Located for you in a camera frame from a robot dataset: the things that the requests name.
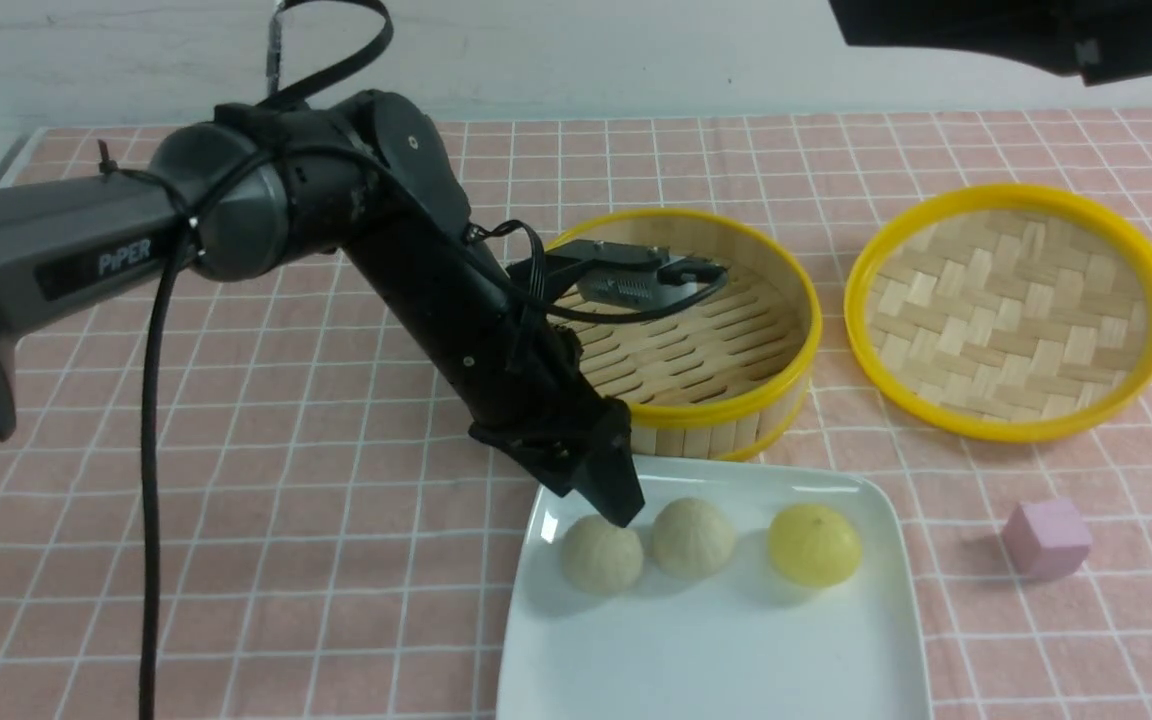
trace pink cube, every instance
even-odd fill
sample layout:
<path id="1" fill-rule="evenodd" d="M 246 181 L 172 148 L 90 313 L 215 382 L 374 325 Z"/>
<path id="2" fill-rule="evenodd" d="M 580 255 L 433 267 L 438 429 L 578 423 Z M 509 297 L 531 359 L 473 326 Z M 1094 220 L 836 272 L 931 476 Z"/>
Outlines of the pink cube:
<path id="1" fill-rule="evenodd" d="M 1002 544 L 1016 571 L 1034 579 L 1063 578 L 1092 552 L 1092 532 L 1078 507 L 1060 498 L 1021 502 L 1002 528 Z"/>

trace square plate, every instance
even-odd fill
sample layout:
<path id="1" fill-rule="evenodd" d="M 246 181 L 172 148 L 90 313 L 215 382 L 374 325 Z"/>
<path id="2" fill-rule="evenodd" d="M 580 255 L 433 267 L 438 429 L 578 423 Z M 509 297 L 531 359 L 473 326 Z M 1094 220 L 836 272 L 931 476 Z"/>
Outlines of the square plate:
<path id="1" fill-rule="evenodd" d="M 669 578 L 647 561 L 630 592 L 594 598 L 563 578 L 563 533 L 591 509 L 536 497 L 503 642 L 498 720 L 795 717 L 929 720 L 932 700 L 904 537 L 890 501 L 850 475 L 707 460 L 636 457 L 649 548 L 657 514 L 681 497 L 726 511 L 740 539 L 721 573 Z M 772 570 L 767 526 L 797 502 L 842 511 L 864 560 L 812 593 Z"/>

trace bamboo steamer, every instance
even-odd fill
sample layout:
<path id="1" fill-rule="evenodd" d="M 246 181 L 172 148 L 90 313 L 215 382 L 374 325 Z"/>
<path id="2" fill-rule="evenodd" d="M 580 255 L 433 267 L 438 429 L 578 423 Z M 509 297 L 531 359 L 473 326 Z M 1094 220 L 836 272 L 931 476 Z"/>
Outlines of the bamboo steamer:
<path id="1" fill-rule="evenodd" d="M 1152 378 L 1152 243 L 1092 200 L 1032 185 L 924 202 L 846 291 L 861 369 L 941 429 L 1036 442 L 1091 429 Z"/>
<path id="2" fill-rule="evenodd" d="M 670 318 L 573 328 L 581 372 L 630 407 L 636 454 L 749 460 L 799 412 L 820 343 L 820 304 L 801 265 L 763 233 L 682 209 L 628 211 L 577 225 L 576 238 L 667 247 L 728 268 L 728 285 Z M 623 313 L 576 291 L 559 305 Z"/>

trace yellow rim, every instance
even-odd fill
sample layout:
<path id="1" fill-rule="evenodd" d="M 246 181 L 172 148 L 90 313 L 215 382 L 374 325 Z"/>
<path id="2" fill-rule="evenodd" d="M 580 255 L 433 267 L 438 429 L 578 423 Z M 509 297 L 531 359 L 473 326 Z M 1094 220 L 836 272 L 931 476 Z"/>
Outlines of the yellow rim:
<path id="1" fill-rule="evenodd" d="M 744 393 L 744 395 L 727 397 L 727 400 L 719 400 L 706 406 L 641 406 L 631 402 L 630 411 L 634 415 L 634 420 L 635 423 L 645 425 L 645 427 L 652 429 L 700 429 L 705 427 L 705 425 L 717 425 L 719 423 L 727 423 L 727 420 L 744 418 L 749 414 L 757 414 L 764 407 L 771 406 L 778 397 L 785 395 L 787 389 L 794 386 L 801 376 L 806 373 L 806 370 L 812 365 L 814 351 L 817 351 L 817 347 L 820 344 L 820 323 L 823 323 L 823 317 L 820 316 L 820 301 L 817 298 L 817 293 L 814 293 L 814 287 L 812 286 L 812 278 L 809 278 L 803 266 L 799 265 L 799 262 L 795 260 L 794 256 L 778 245 L 775 241 L 763 233 L 756 232 L 749 225 L 737 223 L 736 220 L 722 218 L 721 215 L 702 213 L 699 210 L 642 209 L 627 210 L 623 213 L 612 213 L 611 215 L 602 215 L 602 218 L 596 218 L 576 225 L 576 227 L 559 236 L 556 241 L 550 243 L 550 247 L 559 247 L 564 242 L 571 242 L 582 236 L 582 234 L 589 233 L 593 228 L 602 227 L 602 225 L 660 215 L 694 218 L 707 220 L 711 223 L 726 225 L 726 227 L 735 229 L 735 232 L 744 233 L 750 240 L 761 242 L 765 247 L 776 252 L 776 255 L 780 255 L 781 259 L 786 260 L 786 264 L 794 268 L 794 272 L 799 275 L 799 281 L 803 282 L 808 304 L 812 306 L 812 320 L 810 320 L 812 327 L 808 328 L 806 341 L 791 363 L 761 386 Z"/>
<path id="2" fill-rule="evenodd" d="M 781 435 L 786 433 L 786 430 L 790 429 L 790 425 L 794 424 L 794 420 L 797 419 L 797 416 L 799 416 L 801 411 L 803 411 L 803 404 L 806 401 L 809 389 L 810 388 L 803 388 L 803 395 L 799 395 L 799 397 L 794 401 L 794 407 L 790 407 L 790 414 L 786 415 L 785 419 L 780 420 L 780 423 L 772 429 L 772 432 L 756 439 L 753 445 L 746 445 L 745 447 L 740 448 L 740 450 L 732 450 L 728 452 L 728 454 L 719 455 L 714 457 L 714 460 L 744 462 L 750 460 L 750 457 L 758 455 L 759 452 L 764 452 L 768 447 L 772 447 L 778 439 L 781 439 Z"/>
<path id="3" fill-rule="evenodd" d="M 1090 232 L 1100 234 L 1106 242 L 1123 255 L 1128 265 L 1139 275 L 1140 286 L 1149 302 L 1149 341 L 1140 361 L 1119 387 L 1096 406 L 1085 407 L 1077 414 L 1064 418 L 1038 420 L 1038 423 L 998 423 L 998 420 L 980 420 L 969 415 L 953 414 L 940 406 L 915 395 L 912 391 L 897 381 L 887 372 L 874 353 L 869 328 L 865 327 L 865 301 L 870 283 L 887 260 L 887 256 L 896 250 L 919 229 L 930 223 L 940 222 L 952 215 L 972 213 L 978 210 L 1028 210 L 1041 211 L 1058 215 L 1070 222 L 1083 225 Z M 1152 243 L 1144 234 L 1137 232 L 1132 223 L 1119 217 L 1105 206 L 1049 187 L 1028 184 L 996 184 L 969 187 L 967 190 L 947 192 L 932 200 L 909 209 L 887 227 L 878 232 L 869 242 L 861 258 L 847 278 L 844 317 L 847 340 L 861 369 L 869 376 L 884 395 L 916 416 L 954 433 L 972 438 L 988 439 L 999 442 L 1041 442 L 1066 437 L 1082 430 L 1096 427 L 1104 420 L 1120 414 L 1129 402 L 1140 395 L 1152 379 Z"/>

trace table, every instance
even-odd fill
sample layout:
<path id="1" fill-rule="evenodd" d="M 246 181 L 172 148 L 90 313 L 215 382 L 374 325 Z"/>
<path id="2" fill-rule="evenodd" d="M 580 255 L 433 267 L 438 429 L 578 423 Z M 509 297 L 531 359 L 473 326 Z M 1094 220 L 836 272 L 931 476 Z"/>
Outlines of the table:
<path id="1" fill-rule="evenodd" d="M 172 128 L 54 128 L 12 181 L 143 165 Z M 1152 388 L 1043 447 L 964 441 L 884 401 L 851 359 L 846 273 L 920 197 L 1070 188 L 1152 237 L 1152 109 L 442 123 L 475 220 L 545 237 L 660 204 L 772 233 L 826 314 L 814 388 L 759 461 L 890 495 L 916 574 L 938 720 L 1152 717 Z M 525 242 L 497 243 L 517 259 Z M 141 622 L 137 402 L 151 288 L 18 348 L 0 445 L 0 717 L 130 717 Z M 160 717 L 493 717 L 535 484 L 361 275 L 314 258 L 179 283 L 164 347 Z M 1018 583 L 1018 501 L 1070 497 L 1084 571 Z"/>

